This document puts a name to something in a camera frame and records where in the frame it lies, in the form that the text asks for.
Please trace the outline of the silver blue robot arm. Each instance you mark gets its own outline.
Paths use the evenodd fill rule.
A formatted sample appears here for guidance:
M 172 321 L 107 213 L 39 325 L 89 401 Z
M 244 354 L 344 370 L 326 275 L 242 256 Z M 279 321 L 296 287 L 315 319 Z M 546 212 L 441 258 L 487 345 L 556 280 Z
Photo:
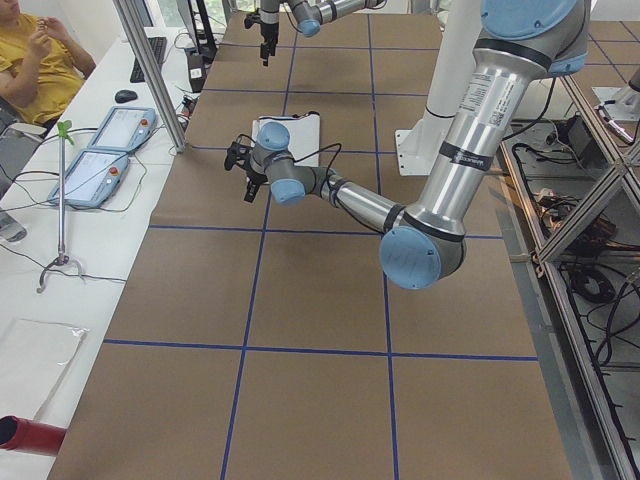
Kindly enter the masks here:
M 530 83 L 583 67 L 590 12 L 587 1 L 483 1 L 472 8 L 479 30 L 464 51 L 473 67 L 425 187 L 409 205 L 331 167 L 303 165 L 290 152 L 287 128 L 276 122 L 262 126 L 251 145 L 230 148 L 225 164 L 245 171 L 247 201 L 268 185 L 282 205 L 315 195 L 344 210 L 381 234 L 380 263 L 393 283 L 427 288 L 463 263 L 464 216 Z
M 303 0 L 262 0 L 254 12 L 245 16 L 244 25 L 246 29 L 254 24 L 260 26 L 263 38 L 260 45 L 260 58 L 263 65 L 268 66 L 269 58 L 276 55 L 282 5 L 289 7 L 290 13 L 296 20 L 294 29 L 309 38 L 316 35 L 322 25 L 363 9 L 382 8 L 384 4 L 385 1 L 375 0 L 326 0 L 314 5 Z

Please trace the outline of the person's left hand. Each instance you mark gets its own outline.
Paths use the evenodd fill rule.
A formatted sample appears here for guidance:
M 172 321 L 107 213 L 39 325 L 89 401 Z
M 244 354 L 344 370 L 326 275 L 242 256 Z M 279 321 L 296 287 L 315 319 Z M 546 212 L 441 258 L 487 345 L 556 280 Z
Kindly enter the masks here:
M 67 35 L 64 25 L 55 17 L 39 17 L 37 26 L 40 31 L 57 40 Z

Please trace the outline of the person's right hand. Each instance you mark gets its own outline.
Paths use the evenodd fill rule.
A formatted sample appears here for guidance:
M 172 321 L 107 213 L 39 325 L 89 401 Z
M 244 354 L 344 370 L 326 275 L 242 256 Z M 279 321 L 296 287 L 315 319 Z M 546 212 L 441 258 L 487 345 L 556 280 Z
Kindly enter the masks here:
M 51 38 L 44 30 L 36 30 L 28 39 L 28 51 L 36 59 L 47 57 L 52 49 Z

